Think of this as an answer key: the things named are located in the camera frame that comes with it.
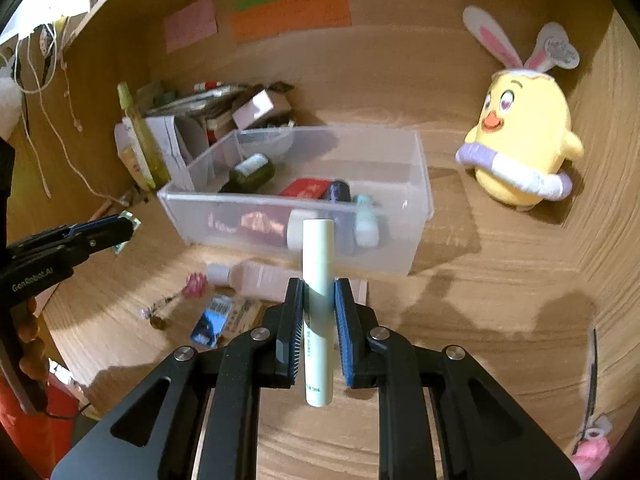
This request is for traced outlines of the person left hand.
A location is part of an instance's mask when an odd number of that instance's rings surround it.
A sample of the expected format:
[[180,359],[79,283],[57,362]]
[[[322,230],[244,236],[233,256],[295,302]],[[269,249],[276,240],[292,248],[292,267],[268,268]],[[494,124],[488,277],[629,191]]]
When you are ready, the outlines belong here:
[[12,310],[10,327],[15,336],[10,344],[4,372],[22,410],[29,415],[43,413],[48,405],[49,361],[39,337],[37,301],[29,298]]

